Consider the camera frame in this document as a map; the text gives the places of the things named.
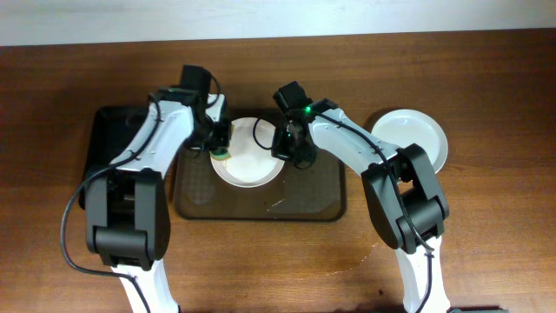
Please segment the light blue plate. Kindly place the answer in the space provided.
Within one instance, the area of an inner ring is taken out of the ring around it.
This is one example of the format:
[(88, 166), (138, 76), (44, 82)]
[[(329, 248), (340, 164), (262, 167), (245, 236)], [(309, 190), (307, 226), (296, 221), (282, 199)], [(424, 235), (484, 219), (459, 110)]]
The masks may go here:
[(416, 143), (425, 150), (431, 162), (433, 127), (440, 127), (440, 125), (418, 110), (393, 110), (377, 120), (371, 134), (401, 148)]

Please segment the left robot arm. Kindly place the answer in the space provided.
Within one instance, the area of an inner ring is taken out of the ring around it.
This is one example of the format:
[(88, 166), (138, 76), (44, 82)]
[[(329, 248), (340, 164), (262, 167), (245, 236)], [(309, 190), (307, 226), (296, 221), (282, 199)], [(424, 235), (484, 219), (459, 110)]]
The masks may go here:
[(164, 178), (181, 148), (227, 155), (226, 97), (190, 87), (149, 98), (128, 145), (83, 183), (86, 244), (121, 280), (134, 312), (177, 312), (164, 269), (170, 220)]

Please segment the cream white plate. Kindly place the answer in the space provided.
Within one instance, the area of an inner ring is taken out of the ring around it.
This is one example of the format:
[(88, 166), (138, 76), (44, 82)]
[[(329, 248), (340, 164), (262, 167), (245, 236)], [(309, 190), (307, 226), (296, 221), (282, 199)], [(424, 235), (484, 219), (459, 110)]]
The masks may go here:
[(433, 127), (433, 139), (431, 146), (431, 161), (436, 174), (444, 167), (448, 156), (448, 141), (447, 136), (441, 127)]

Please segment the green yellow sponge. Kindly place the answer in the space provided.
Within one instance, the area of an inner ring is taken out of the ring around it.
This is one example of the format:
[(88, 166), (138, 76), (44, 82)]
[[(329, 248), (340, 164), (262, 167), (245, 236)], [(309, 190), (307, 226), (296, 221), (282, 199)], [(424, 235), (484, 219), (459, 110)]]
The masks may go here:
[(232, 123), (218, 124), (215, 129), (217, 145), (209, 151), (209, 154), (216, 161), (224, 161), (231, 158), (229, 146), (235, 126)]

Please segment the pink plate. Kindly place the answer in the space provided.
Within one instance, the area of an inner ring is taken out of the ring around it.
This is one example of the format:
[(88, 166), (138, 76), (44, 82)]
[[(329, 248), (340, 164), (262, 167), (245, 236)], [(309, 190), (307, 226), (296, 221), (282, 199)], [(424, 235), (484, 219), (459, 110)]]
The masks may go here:
[(235, 187), (256, 188), (269, 183), (278, 176), (285, 163), (255, 142), (253, 129), (256, 121), (255, 117), (235, 119), (228, 156), (224, 159), (210, 156), (215, 173)]

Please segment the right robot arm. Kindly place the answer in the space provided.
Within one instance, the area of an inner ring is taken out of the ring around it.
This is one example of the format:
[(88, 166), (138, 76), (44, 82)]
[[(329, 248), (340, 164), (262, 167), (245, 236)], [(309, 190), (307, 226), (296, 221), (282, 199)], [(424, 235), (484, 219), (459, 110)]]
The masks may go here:
[(394, 250), (407, 312), (447, 312), (440, 246), (449, 215), (427, 153), (385, 142), (324, 99), (298, 109), (281, 107), (272, 154), (312, 163), (317, 150), (332, 154), (362, 181), (368, 214), (380, 239)]

